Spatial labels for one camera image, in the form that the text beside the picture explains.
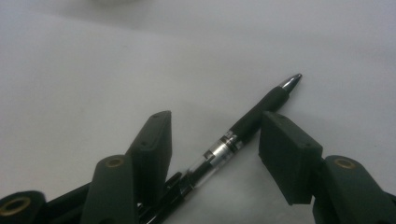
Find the pen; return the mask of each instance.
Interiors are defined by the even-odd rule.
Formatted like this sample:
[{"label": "pen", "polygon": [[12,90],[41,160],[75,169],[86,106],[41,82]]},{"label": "pen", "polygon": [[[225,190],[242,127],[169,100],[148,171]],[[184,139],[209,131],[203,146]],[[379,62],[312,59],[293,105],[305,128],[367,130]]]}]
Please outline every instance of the pen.
[{"label": "pen", "polygon": [[141,208],[140,223],[162,223],[169,217],[185,201],[187,195],[201,186],[253,137],[260,129],[263,111],[277,111],[288,101],[291,91],[302,77],[301,74],[290,77],[269,91],[186,174],[177,173],[172,176],[165,183],[167,191],[160,203],[154,207]]}]

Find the screw hole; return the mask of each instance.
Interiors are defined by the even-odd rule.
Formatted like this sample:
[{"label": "screw hole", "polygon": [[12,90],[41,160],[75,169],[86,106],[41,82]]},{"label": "screw hole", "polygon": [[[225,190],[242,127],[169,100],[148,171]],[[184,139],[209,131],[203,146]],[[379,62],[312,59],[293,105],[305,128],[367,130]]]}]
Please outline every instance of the screw hole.
[{"label": "screw hole", "polygon": [[122,164],[123,164],[123,159],[121,158],[111,159],[106,162],[106,166],[110,168],[121,166]]},{"label": "screw hole", "polygon": [[336,159],[334,163],[345,169],[354,169],[356,167],[355,163],[353,163],[352,161],[341,158]]},{"label": "screw hole", "polygon": [[28,197],[13,199],[0,207],[0,216],[8,217],[15,215],[27,208],[30,202],[31,200]]}]

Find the pen tip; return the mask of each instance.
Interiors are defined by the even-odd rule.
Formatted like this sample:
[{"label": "pen tip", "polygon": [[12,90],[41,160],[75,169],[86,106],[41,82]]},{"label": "pen tip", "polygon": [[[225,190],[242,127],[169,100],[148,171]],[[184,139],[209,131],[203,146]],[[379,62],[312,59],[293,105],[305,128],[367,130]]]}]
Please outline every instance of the pen tip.
[{"label": "pen tip", "polygon": [[303,75],[301,74],[294,75],[280,83],[279,87],[283,88],[283,90],[285,90],[287,93],[291,93],[291,91],[294,89],[294,87],[297,86],[301,78],[303,78]]}]

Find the white surface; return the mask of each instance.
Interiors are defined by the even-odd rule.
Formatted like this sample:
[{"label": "white surface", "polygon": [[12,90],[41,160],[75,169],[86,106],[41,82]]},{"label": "white surface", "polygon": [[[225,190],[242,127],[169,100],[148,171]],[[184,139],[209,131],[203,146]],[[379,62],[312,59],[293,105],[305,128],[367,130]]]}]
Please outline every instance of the white surface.
[{"label": "white surface", "polygon": [[[184,171],[280,81],[280,113],[396,193],[394,1],[0,2],[0,198],[91,181],[149,115],[173,112]],[[166,223],[314,223],[289,207],[258,138]]]}]

